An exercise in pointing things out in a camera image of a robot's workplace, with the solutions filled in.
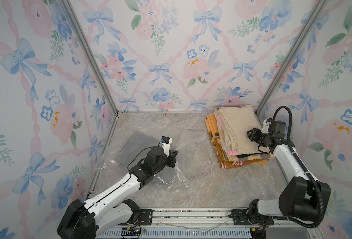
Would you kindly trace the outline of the cream fleece blanket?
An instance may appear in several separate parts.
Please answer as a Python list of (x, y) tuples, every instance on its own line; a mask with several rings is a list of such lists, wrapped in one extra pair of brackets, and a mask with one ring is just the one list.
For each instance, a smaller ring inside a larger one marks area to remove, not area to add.
[(227, 132), (225, 143), (229, 149), (244, 154), (269, 153), (269, 148), (259, 146), (247, 137), (249, 130), (261, 128), (251, 105), (217, 109)]

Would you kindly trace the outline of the grey fleece blanket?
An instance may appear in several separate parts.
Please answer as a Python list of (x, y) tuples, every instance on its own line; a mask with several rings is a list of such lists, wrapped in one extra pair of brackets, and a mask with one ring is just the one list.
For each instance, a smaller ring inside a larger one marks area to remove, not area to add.
[[(143, 148), (158, 145), (161, 140), (161, 133), (155, 131), (151, 131), (151, 133), (152, 134), (136, 131), (129, 136), (125, 142), (123, 142), (123, 140), (121, 142), (116, 140), (115, 143), (120, 143), (120, 146), (114, 146), (114, 151), (110, 153), (110, 166), (114, 167), (121, 173), (127, 173), (127, 166), (132, 159), (134, 159), (136, 154), (138, 154)], [(143, 150), (129, 168), (131, 168), (134, 163), (136, 164), (139, 159), (144, 158), (147, 151), (149, 151), (149, 149)], [(175, 174), (174, 169), (166, 167), (165, 171), (157, 174), (154, 180), (159, 184), (170, 184), (175, 180)]]

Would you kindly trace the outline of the orange cartoon print blanket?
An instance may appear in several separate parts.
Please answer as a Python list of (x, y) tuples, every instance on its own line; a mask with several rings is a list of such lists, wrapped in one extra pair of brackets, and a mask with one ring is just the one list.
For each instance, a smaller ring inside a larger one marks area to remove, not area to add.
[(261, 156), (261, 158), (256, 158), (254, 156), (250, 156), (250, 160), (245, 161), (230, 161), (227, 159), (226, 153), (224, 152), (221, 141), (219, 138), (219, 131), (217, 128), (217, 121), (215, 114), (209, 114), (205, 118), (205, 124), (208, 131), (208, 135), (213, 146), (214, 152), (216, 154), (219, 166), (221, 169), (233, 169), (240, 168), (249, 165), (266, 165), (269, 160), (269, 154), (266, 156)]

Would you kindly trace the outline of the yellow grey checked blanket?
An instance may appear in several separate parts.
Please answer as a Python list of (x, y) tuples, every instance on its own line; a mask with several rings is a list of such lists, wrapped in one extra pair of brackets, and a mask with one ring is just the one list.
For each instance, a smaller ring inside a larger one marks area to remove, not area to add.
[(216, 152), (221, 169), (237, 168), (252, 164), (265, 165), (268, 160), (275, 158), (275, 156), (271, 153), (254, 154), (241, 158), (233, 155), (228, 156), (224, 150), (224, 144), (220, 138), (220, 128), (217, 123), (218, 109), (215, 110), (214, 117), (215, 119), (213, 119), (212, 114), (210, 114), (209, 118), (206, 119), (206, 125), (208, 125), (210, 121), (211, 129), (209, 129), (209, 133), (211, 142)]

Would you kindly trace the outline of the pink fleece blanket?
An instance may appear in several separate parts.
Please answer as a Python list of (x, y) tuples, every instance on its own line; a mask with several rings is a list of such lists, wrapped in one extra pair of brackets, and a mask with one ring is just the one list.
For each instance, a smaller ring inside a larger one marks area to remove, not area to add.
[(220, 140), (221, 140), (221, 145), (223, 147), (223, 150), (224, 152), (226, 153), (227, 155), (227, 158), (230, 160), (230, 161), (234, 161), (234, 159), (231, 159), (231, 158), (234, 158), (234, 157), (237, 157), (237, 158), (244, 158), (244, 153), (241, 153), (241, 152), (238, 152), (236, 150), (232, 150), (232, 149), (229, 149), (225, 143), (225, 139), (226, 139), (226, 136), (227, 136), (227, 132), (225, 130), (225, 127), (224, 127), (224, 124), (222, 122), (222, 118), (219, 114), (219, 112), (216, 110), (215, 111), (215, 117), (216, 117), (216, 121), (217, 121), (217, 128), (218, 128), (218, 131), (219, 131), (219, 136), (220, 136)]

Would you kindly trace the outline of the clear plastic vacuum bag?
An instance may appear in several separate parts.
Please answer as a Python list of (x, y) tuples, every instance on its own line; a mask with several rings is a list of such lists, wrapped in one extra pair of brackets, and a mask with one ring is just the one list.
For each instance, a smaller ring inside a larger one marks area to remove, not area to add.
[[(191, 193), (197, 183), (202, 178), (213, 171), (215, 166), (214, 152), (212, 150), (205, 118), (207, 114), (201, 113), (148, 113), (148, 114), (125, 114), (118, 119), (118, 124), (114, 131), (111, 144), (107, 151), (104, 168), (97, 183), (100, 189), (106, 189), (126, 173), (121, 173), (114, 167), (110, 166), (110, 153), (114, 151), (114, 146), (120, 146), (118, 142), (125, 142), (129, 136), (136, 131), (152, 134), (151, 131), (161, 133), (162, 136), (171, 137), (173, 142), (171, 150), (177, 150), (175, 180), (170, 184), (159, 184), (153, 179), (148, 188), (160, 188), (171, 192)], [(129, 166), (139, 156), (143, 148)]]

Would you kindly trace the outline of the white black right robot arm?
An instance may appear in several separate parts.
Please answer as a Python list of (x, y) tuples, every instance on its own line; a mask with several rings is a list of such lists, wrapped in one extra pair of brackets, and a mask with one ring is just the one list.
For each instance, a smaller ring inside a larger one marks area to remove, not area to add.
[(285, 139), (285, 130), (284, 122), (269, 118), (263, 122), (262, 129), (248, 131), (251, 141), (271, 150), (289, 183), (278, 199), (255, 199), (246, 209), (232, 210), (229, 218), (235, 225), (264, 227), (275, 220), (290, 221), (305, 228), (316, 228), (321, 224), (331, 188), (308, 171), (291, 141)]

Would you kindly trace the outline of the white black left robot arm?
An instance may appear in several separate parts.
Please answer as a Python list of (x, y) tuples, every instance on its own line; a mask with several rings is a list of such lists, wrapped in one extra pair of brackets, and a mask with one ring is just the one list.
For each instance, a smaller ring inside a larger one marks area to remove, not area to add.
[(101, 194), (81, 202), (75, 200), (65, 211), (56, 230), (62, 239), (95, 239), (120, 224), (138, 223), (140, 207), (129, 196), (149, 184), (164, 168), (174, 168), (178, 152), (160, 143), (149, 148), (116, 184)]

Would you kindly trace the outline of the left floor aluminium rail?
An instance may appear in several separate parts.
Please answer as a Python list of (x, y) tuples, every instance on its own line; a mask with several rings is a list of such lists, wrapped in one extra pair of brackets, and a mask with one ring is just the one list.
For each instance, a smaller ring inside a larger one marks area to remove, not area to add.
[(111, 128), (109, 129), (109, 131), (107, 133), (107, 137), (106, 137), (105, 142), (103, 144), (103, 148), (102, 148), (100, 157), (98, 158), (98, 162), (95, 163), (95, 174), (92, 177), (91, 185), (90, 185), (90, 188), (88, 190), (88, 193), (87, 193), (87, 196), (85, 197), (85, 199), (89, 199), (92, 196), (94, 196), (94, 194), (95, 194), (97, 182), (100, 177), (101, 171), (104, 168), (104, 164), (105, 164), (104, 161), (105, 161), (105, 158), (107, 157), (107, 151), (108, 151), (108, 148), (111, 144), (112, 137), (113, 137), (114, 131), (116, 129), (118, 119), (119, 119), (119, 115), (116, 114), (113, 118)]

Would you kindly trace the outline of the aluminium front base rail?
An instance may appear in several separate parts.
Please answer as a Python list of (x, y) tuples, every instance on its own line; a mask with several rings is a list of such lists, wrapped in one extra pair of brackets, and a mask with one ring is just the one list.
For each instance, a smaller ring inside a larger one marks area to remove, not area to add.
[(102, 215), (68, 209), (56, 230), (62, 239), (320, 239), (317, 229), (261, 219), (251, 223), (242, 210), (139, 209), (121, 204)]

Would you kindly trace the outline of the right rear aluminium corner post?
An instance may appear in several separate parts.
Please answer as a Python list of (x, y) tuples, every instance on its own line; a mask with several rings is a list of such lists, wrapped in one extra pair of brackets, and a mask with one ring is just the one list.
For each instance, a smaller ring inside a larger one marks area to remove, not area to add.
[(285, 73), (287, 72), (291, 63), (293, 62), (296, 55), (300, 51), (303, 42), (309, 36), (312, 28), (314, 27), (317, 20), (321, 16), (321, 13), (323, 12), (327, 2), (328, 1), (326, 1), (326, 0), (315, 1), (313, 8), (308, 15), (307, 21), (301, 27), (301, 29), (297, 35), (297, 39), (291, 45), (291, 48), (289, 49), (284, 61), (282, 62), (281, 68), (277, 71), (275, 77), (271, 81), (271, 84), (267, 88), (266, 93), (263, 96), (260, 104), (256, 108), (255, 114), (257, 117), (261, 117), (261, 115), (264, 112), (265, 107), (266, 107), (270, 97), (272, 96), (274, 90), (277, 88), (282, 77), (285, 75)]

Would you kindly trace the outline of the aluminium corner post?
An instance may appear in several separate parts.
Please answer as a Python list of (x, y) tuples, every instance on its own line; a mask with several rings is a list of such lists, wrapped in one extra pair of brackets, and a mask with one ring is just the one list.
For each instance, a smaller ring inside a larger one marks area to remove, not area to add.
[(77, 19), (77, 16), (73, 10), (73, 7), (72, 7), (70, 1), (59, 0), (58, 2), (60, 4), (60, 6), (63, 8), (64, 14), (68, 18), (69, 24), (73, 28), (75, 36), (78, 38), (80, 47), (85, 55), (85, 58), (88, 61), (90, 68), (91, 68), (92, 72), (94, 73), (98, 84), (101, 87), (101, 91), (104, 94), (108, 105), (112, 109), (113, 116), (116, 117), (118, 115), (117, 108), (113, 102), (113, 99), (112, 99), (112, 96), (109, 92), (108, 86), (105, 83), (104, 78), (102, 77), (101, 71), (99, 70), (99, 68), (97, 66), (97, 62), (95, 60), (95, 57), (92, 54), (92, 50), (90, 48), (90, 45), (87, 42), (86, 36), (82, 30), (82, 27)]
[(271, 81), (271, 84), (267, 88), (266, 93), (263, 96), (260, 104), (256, 108), (255, 114), (257, 117), (261, 117), (261, 115), (264, 112), (265, 107), (266, 107), (270, 97), (272, 96), (274, 90), (277, 88), (282, 77), (285, 75), (285, 73), (287, 72), (291, 63), (293, 62), (296, 55), (300, 51), (303, 42), (309, 36), (312, 28), (314, 27), (317, 20), (321, 16), (321, 13), (323, 12), (327, 2), (328, 1), (326, 1), (326, 0), (315, 1), (313, 8), (308, 15), (307, 21), (301, 27), (301, 29), (297, 35), (297, 39), (291, 45), (291, 48), (289, 49), (284, 61), (282, 62), (281, 68), (277, 71), (275, 77)]

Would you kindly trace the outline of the left rear aluminium corner post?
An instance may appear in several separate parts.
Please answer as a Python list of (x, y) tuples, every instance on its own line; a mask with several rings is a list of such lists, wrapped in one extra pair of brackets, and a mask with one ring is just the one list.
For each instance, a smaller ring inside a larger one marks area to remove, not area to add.
[(70, 1), (59, 0), (58, 2), (60, 4), (60, 6), (63, 8), (64, 14), (68, 18), (69, 24), (73, 28), (75, 36), (78, 38), (80, 47), (85, 55), (85, 58), (88, 61), (90, 68), (91, 68), (92, 72), (94, 73), (98, 84), (101, 87), (101, 91), (104, 94), (108, 105), (112, 109), (113, 116), (116, 117), (118, 115), (117, 108), (113, 102), (113, 99), (112, 99), (112, 96), (109, 92), (108, 86), (105, 83), (104, 78), (102, 77), (101, 71), (99, 70), (99, 68), (97, 66), (97, 62), (95, 60), (95, 57), (92, 54), (92, 50), (90, 48), (90, 45), (87, 42), (86, 36), (82, 30), (82, 27), (77, 19), (77, 16), (73, 10), (73, 7), (72, 7)]

